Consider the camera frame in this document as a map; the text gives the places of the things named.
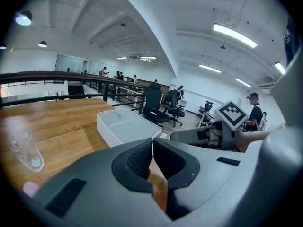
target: ceiling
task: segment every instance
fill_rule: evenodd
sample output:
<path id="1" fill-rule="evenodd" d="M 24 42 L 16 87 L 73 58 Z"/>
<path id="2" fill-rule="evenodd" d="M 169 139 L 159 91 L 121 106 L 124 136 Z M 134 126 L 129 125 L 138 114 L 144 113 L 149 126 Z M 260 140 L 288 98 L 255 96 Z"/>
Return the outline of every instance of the ceiling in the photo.
<path id="1" fill-rule="evenodd" d="M 277 80 L 274 63 L 285 65 L 286 16 L 274 0 L 167 0 L 176 24 L 180 65 L 209 65 L 220 76 L 238 77 L 252 85 Z M 161 54 L 142 29 L 110 0 L 30 0 L 31 31 L 70 33 L 110 57 Z M 213 31 L 218 23 L 248 37 L 254 49 Z"/>

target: wooden table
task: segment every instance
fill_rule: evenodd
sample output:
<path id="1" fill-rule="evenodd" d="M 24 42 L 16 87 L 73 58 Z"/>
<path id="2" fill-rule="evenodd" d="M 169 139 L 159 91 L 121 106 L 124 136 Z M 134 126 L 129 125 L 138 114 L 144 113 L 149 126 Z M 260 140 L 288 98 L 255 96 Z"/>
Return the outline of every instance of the wooden table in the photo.
<path id="1" fill-rule="evenodd" d="M 102 99 L 74 99 L 37 102 L 4 107 L 0 110 L 0 161 L 13 187 L 20 190 L 27 181 L 42 185 L 80 157 L 104 150 L 108 145 L 97 131 L 97 113 L 115 109 Z M 44 158 L 43 169 L 34 173 L 25 167 L 9 149 L 13 135 L 33 132 L 33 138 Z M 148 179 L 153 196 L 165 211 L 167 182 L 153 160 Z"/>

